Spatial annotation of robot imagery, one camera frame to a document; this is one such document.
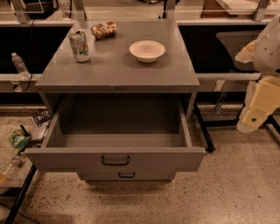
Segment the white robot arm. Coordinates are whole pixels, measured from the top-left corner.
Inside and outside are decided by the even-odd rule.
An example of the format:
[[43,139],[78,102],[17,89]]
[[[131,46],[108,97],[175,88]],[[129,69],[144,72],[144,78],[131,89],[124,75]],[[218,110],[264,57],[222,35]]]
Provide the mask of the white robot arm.
[[235,56],[241,63],[252,62],[261,73],[259,81],[248,84],[245,106],[236,125],[241,133],[257,130],[280,107],[280,15],[277,14],[256,40]]

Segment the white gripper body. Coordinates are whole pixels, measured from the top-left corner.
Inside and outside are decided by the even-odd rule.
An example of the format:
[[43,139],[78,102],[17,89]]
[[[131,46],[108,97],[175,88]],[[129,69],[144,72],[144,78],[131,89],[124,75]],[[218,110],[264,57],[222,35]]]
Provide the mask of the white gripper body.
[[280,106],[280,78],[265,76],[251,81],[245,98],[246,116],[269,116]]

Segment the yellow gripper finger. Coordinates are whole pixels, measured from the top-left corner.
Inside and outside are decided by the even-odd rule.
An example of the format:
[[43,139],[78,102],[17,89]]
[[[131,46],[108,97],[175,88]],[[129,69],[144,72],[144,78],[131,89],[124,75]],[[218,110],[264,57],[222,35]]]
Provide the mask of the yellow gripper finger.
[[250,133],[256,131],[266,120],[267,116],[263,112],[244,108],[241,111],[236,128],[241,133]]
[[235,56],[235,60],[241,63],[249,63],[254,61],[256,40],[251,41],[244,46]]

